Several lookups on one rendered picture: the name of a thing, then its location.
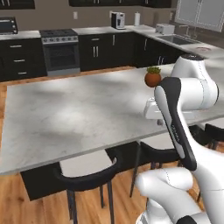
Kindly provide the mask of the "steel sink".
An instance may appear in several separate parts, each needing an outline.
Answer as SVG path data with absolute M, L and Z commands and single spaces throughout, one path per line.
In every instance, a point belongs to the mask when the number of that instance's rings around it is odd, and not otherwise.
M 197 41 L 197 40 L 193 40 L 190 38 L 184 38 L 179 35 L 157 36 L 157 38 L 162 39 L 163 41 L 167 41 L 169 43 L 180 45 L 180 46 L 199 43 L 199 41 Z

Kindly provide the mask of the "black drawer cabinet run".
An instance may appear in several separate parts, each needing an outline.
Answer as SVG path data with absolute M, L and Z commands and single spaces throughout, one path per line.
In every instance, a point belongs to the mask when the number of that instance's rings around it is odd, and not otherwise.
M 0 82 L 47 76 L 40 38 L 0 40 Z

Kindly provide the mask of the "black base cabinet run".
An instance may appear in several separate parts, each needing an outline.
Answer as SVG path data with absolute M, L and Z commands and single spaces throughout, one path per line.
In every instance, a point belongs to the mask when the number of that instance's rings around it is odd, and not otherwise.
M 135 32 L 80 35 L 79 48 L 82 72 L 172 64 L 186 54 L 174 46 Z

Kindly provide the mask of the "black wall cabinet run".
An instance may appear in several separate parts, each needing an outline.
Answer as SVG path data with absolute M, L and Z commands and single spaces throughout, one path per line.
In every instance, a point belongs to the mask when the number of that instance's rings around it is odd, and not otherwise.
M 68 0 L 71 7 L 88 6 L 145 6 L 151 8 L 170 8 L 172 0 Z
M 0 0 L 0 10 L 26 10 L 34 8 L 34 0 Z

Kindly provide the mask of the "black stool with white seat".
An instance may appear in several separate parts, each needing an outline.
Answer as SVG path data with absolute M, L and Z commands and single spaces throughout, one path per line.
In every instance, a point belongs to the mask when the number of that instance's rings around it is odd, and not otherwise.
M 103 186 L 108 186 L 108 203 L 111 224 L 115 224 L 113 193 L 111 180 L 117 174 L 122 163 L 118 151 L 110 159 L 105 150 L 98 150 L 78 157 L 60 161 L 53 169 L 54 176 L 65 187 L 69 217 L 78 224 L 75 193 L 100 188 L 101 206 L 104 207 Z
M 224 118 L 212 120 L 189 127 L 193 139 L 209 149 L 216 150 L 218 143 L 224 143 Z
M 179 155 L 175 150 L 171 137 L 168 133 L 150 136 L 137 142 L 136 162 L 132 176 L 129 196 L 132 197 L 134 185 L 137 177 L 137 169 L 141 156 L 145 156 L 147 163 L 151 163 L 150 168 L 154 169 L 156 163 L 170 163 L 179 160 Z

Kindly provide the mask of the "steel tap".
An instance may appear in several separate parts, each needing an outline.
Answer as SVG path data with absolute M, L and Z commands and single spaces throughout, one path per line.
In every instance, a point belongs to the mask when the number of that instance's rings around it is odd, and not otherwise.
M 190 33 L 190 26 L 189 25 L 187 25 L 187 24 L 181 24 L 181 25 L 179 25 L 178 26 L 179 28 L 183 28 L 183 27 L 185 27 L 186 28 L 186 30 L 185 30 L 185 37 L 187 37 L 187 38 L 190 38 L 192 35 L 191 35 L 191 33 Z

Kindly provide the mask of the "green plant in brown pot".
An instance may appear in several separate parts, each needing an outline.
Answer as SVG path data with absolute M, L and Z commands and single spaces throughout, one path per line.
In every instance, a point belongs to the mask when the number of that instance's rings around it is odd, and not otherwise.
M 154 88 L 161 81 L 160 72 L 161 69 L 158 66 L 149 66 L 144 76 L 145 84 L 150 88 Z

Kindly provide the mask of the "black toaster oven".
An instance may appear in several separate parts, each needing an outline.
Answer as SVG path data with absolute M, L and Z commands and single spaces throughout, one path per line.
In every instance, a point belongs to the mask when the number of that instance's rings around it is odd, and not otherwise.
M 18 34 L 15 17 L 0 17 L 0 35 Z

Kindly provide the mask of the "white glass wall cabinets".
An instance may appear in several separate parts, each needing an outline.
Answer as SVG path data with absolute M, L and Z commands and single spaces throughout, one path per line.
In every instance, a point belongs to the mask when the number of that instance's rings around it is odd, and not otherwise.
M 221 32 L 224 0 L 178 0 L 175 22 Z

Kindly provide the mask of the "white toaster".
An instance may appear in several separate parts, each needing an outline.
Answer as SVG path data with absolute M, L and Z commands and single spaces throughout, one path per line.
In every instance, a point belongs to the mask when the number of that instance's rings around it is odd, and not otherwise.
M 162 35 L 173 34 L 175 30 L 175 26 L 172 24 L 157 24 L 156 25 L 156 33 L 160 33 Z

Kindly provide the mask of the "white plate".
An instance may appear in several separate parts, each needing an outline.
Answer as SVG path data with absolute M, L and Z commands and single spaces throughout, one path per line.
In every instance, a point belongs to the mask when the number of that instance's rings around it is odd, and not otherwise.
M 212 51 L 212 49 L 211 48 L 209 48 L 209 47 L 205 47 L 205 46 L 201 46 L 201 47 L 196 47 L 195 48 L 197 51 L 199 51 L 199 52 L 211 52 Z

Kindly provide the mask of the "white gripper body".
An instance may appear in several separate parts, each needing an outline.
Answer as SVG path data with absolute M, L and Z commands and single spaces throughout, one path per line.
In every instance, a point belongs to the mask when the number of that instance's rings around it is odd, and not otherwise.
M 150 99 L 147 100 L 143 110 L 143 115 L 146 119 L 161 118 L 161 111 L 159 110 L 154 97 L 151 97 Z

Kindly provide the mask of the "silver and black stove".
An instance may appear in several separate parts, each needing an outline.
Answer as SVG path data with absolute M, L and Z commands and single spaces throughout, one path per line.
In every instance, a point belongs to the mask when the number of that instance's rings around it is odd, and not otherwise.
M 77 74 L 81 71 L 78 33 L 73 29 L 39 32 L 48 76 Z

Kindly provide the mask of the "black and white coffee machine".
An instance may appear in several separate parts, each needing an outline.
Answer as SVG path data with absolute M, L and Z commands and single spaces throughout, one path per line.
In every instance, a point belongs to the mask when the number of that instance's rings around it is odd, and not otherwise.
M 125 26 L 125 14 L 122 12 L 111 13 L 111 26 L 117 30 L 123 30 Z

